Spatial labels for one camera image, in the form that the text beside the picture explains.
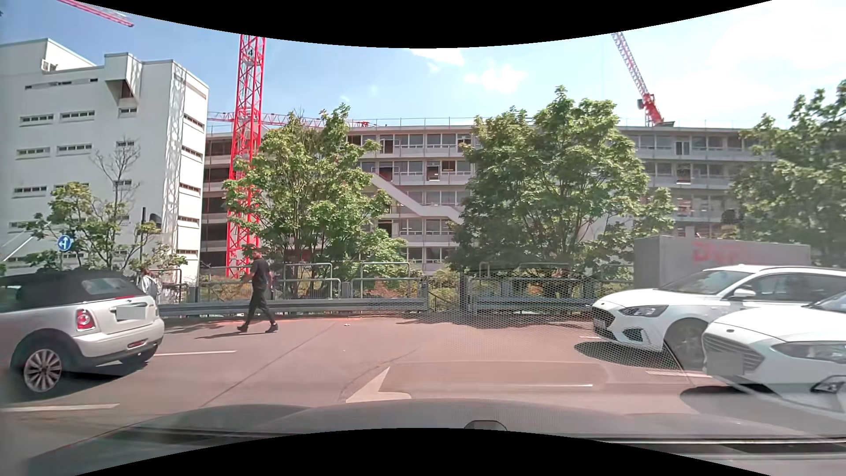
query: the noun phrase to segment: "license plate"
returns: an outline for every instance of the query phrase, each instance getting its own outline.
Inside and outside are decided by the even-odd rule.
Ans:
[[[708,352],[705,369],[708,375],[743,375],[743,354],[737,352]]]

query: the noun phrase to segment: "white dashed line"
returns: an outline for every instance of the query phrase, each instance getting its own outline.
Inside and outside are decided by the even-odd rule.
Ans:
[[[691,372],[662,372],[656,370],[647,370],[646,373],[649,375],[664,375],[667,377],[696,377],[699,379],[713,379],[711,375],[692,374]]]
[[[204,354],[231,354],[237,351],[204,351],[204,352],[171,352],[169,354],[156,354],[153,357],[165,356],[199,356]]]
[[[67,412],[68,410],[108,410],[115,408],[120,403],[107,403],[104,405],[53,405],[53,406],[39,406],[39,407],[6,407],[0,409],[0,412],[5,413],[23,413],[23,412]]]

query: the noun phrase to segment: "black t-shirt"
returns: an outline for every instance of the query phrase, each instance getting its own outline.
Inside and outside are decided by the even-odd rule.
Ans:
[[[250,269],[253,274],[253,287],[266,288],[270,281],[270,265],[267,261],[260,257],[253,262],[253,267]]]

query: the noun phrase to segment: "tail light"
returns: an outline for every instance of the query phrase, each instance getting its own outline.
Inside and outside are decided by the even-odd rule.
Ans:
[[[85,309],[76,310],[76,330],[94,329],[94,316]]]

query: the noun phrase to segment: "car grille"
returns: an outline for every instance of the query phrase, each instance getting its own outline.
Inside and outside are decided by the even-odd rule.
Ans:
[[[611,323],[614,322],[614,315],[606,311],[605,309],[591,307],[591,310],[588,311],[588,314],[591,316],[591,319],[600,319],[601,321],[605,322],[605,327],[608,327],[609,325],[611,325]],[[608,329],[600,329],[594,325],[593,332],[596,335],[599,335],[600,337],[603,337],[605,339],[617,340],[617,338],[614,337],[614,333]]]
[[[750,347],[723,337],[705,334],[702,337],[702,345],[705,347],[705,351],[708,352],[731,352],[742,354],[744,372],[753,372],[759,365],[761,365],[762,362],[764,362],[764,356],[752,350]]]

